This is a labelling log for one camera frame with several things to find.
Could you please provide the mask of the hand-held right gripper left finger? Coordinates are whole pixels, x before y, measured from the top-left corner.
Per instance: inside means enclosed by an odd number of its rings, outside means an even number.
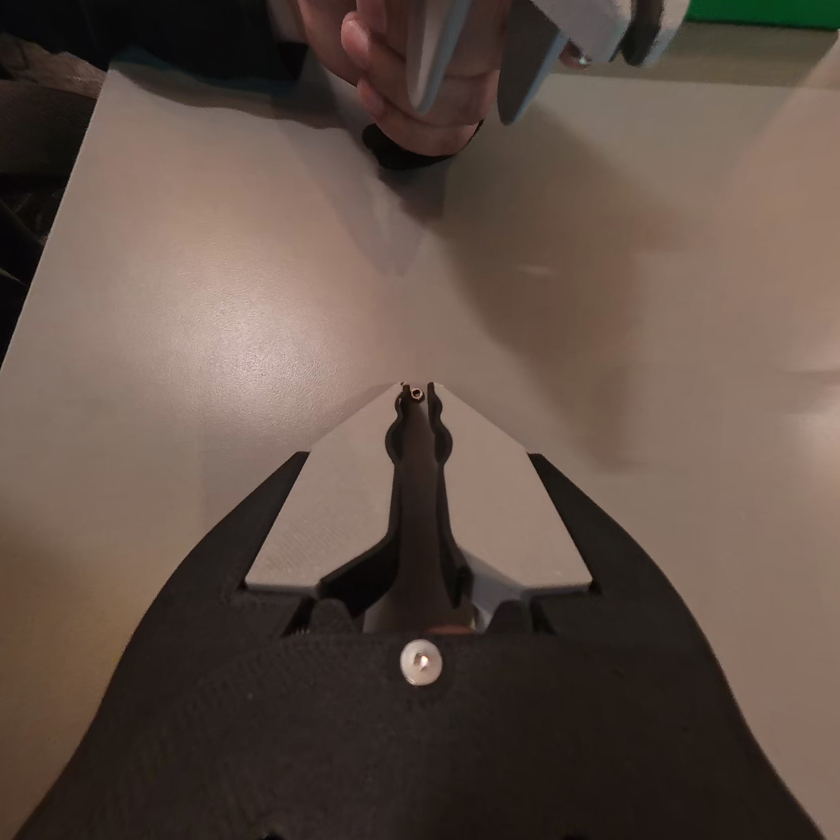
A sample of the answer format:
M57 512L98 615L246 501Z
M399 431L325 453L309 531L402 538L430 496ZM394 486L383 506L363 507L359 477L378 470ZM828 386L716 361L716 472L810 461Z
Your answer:
M392 385L306 454L246 575L246 589L336 600L362 616L393 586L402 518L405 410Z

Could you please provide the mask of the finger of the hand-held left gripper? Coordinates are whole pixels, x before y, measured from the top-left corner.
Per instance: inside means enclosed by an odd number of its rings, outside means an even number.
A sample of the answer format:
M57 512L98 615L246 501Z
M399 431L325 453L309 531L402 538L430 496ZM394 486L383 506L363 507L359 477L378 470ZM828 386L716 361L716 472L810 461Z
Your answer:
M406 83L413 109L433 107L465 25L470 1L411 1L406 33Z
M531 1L513 1L497 89L500 121L520 120L568 39Z

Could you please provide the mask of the person's left hand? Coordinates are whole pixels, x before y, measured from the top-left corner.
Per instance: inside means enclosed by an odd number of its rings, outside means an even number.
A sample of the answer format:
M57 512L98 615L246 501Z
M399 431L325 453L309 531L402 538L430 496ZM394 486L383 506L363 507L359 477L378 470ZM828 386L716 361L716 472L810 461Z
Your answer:
M290 2L299 33L319 61L354 85L390 140L429 157L462 151L497 98L511 3L475 1L436 101L417 112L407 93L408 2Z

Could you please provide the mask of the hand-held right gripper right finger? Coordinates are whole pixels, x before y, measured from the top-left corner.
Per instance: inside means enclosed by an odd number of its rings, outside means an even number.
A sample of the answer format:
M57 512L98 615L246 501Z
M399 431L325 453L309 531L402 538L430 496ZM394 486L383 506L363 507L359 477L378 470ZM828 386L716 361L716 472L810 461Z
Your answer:
M528 451L441 384L427 385L444 583L483 631L504 602L583 592L592 575Z

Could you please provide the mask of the green object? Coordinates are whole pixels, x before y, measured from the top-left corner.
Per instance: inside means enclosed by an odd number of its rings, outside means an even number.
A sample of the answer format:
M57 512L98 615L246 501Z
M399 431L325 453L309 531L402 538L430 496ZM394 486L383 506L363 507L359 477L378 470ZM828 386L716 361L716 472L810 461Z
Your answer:
M839 29L839 1L691 1L688 20L701 23Z

